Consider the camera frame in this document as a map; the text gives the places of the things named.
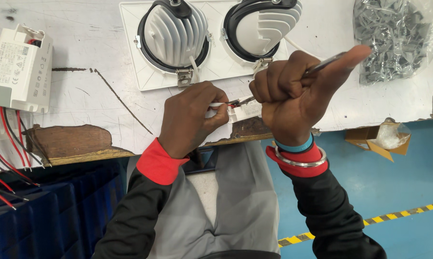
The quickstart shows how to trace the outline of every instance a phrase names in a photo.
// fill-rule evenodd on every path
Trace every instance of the yellow and black tape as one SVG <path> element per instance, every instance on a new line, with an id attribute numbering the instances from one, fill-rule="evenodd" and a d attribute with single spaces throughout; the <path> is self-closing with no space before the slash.
<path id="1" fill-rule="evenodd" d="M 419 214 L 419 213 L 423 213 L 423 212 L 427 212 L 427 211 L 431 211 L 431 210 L 433 210 L 433 204 L 423 206 L 420 208 L 407 210 L 407 211 L 394 212 L 394 213 L 381 215 L 381 216 L 374 217 L 374 218 L 369 218 L 369 219 L 364 220 L 363 224 L 364 224 L 364 226 L 368 226 L 368 225 L 380 223 L 383 221 L 388 221 L 388 220 L 397 219 L 397 218 L 403 218 L 406 216 Z M 280 239 L 280 240 L 278 240 L 278 243 L 279 243 L 279 247 L 286 247 L 289 245 L 293 245 L 293 244 L 300 243 L 300 242 L 307 241 L 307 240 L 311 240 L 311 239 L 314 239 L 314 236 L 310 232 L 308 232 L 308 233 L 304 233 L 301 235 L 295 235 L 293 237 Z"/>

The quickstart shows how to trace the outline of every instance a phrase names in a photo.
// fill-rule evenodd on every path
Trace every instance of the red cuff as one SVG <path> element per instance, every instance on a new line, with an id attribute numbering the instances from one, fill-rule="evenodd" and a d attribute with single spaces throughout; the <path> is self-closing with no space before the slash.
<path id="1" fill-rule="evenodd" d="M 188 157 L 171 158 L 155 138 L 139 158 L 136 168 L 151 181 L 160 185 L 170 185 L 178 175 L 178 168 L 188 161 Z"/>
<path id="2" fill-rule="evenodd" d="M 277 158 L 276 150 L 273 147 L 266 147 L 266 154 L 272 160 L 277 162 L 277 164 L 282 170 L 296 177 L 304 177 L 304 178 L 315 177 L 318 176 L 319 174 L 322 174 L 327 170 L 327 168 L 329 168 L 328 161 L 326 161 L 320 166 L 310 167 L 310 168 L 289 165 Z M 316 146 L 316 143 L 313 143 L 312 148 L 304 153 L 293 154 L 288 152 L 281 152 L 281 155 L 287 158 L 288 160 L 295 161 L 295 162 L 302 162 L 302 163 L 316 162 L 319 161 L 322 157 L 321 152 Z"/>

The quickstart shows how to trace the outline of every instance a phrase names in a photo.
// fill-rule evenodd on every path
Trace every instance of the forearm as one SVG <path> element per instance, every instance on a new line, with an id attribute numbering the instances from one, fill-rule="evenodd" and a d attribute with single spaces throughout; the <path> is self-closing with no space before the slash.
<path id="1" fill-rule="evenodd" d="M 272 158 L 272 150 L 267 150 Z M 321 154 L 313 144 L 303 153 L 281 153 L 297 162 L 318 161 Z M 367 237 L 362 217 L 349 203 L 346 191 L 329 170 L 329 162 L 314 168 L 299 168 L 277 160 L 294 185 L 298 209 L 316 236 L 315 255 L 322 258 L 386 258 L 381 246 Z"/>
<path id="2" fill-rule="evenodd" d="M 178 167 L 187 159 L 171 159 L 157 139 L 140 157 L 122 198 L 96 244 L 94 259 L 147 258 L 155 239 L 154 227 L 167 203 Z"/>

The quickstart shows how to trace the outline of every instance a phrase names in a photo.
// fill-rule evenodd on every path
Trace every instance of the hand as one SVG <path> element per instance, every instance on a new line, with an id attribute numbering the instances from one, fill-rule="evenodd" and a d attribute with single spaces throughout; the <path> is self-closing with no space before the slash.
<path id="1" fill-rule="evenodd" d="M 173 159 L 182 159 L 207 136 L 229 121 L 228 105 L 213 107 L 216 115 L 205 118 L 211 102 L 228 102 L 226 93 L 205 81 L 168 98 L 164 104 L 162 130 L 158 138 Z"/>
<path id="2" fill-rule="evenodd" d="M 263 121 L 274 138 L 291 147 L 306 143 L 311 127 L 322 119 L 336 90 L 370 53 L 367 46 L 355 46 L 341 59 L 306 79 L 301 79 L 306 69 L 320 61 L 302 51 L 295 51 L 289 60 L 272 62 L 258 72 L 250 90 L 263 104 Z"/>

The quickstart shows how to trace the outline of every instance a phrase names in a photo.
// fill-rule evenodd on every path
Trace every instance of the blue floor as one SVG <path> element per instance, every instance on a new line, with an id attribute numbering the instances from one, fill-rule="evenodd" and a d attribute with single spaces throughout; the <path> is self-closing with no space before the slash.
<path id="1" fill-rule="evenodd" d="M 363 218 L 372 218 L 433 203 L 433 120 L 406 123 L 412 137 L 407 156 L 392 154 L 394 163 L 344 140 L 345 131 L 322 133 L 316 143 L 329 157 L 330 169 Z M 271 140 L 262 141 L 262 146 Z M 279 199 L 279 239 L 309 232 L 297 209 L 292 184 L 267 158 Z M 388 258 L 433 259 L 433 211 L 367 226 Z M 315 258 L 312 241 L 281 248 L 283 258 Z"/>

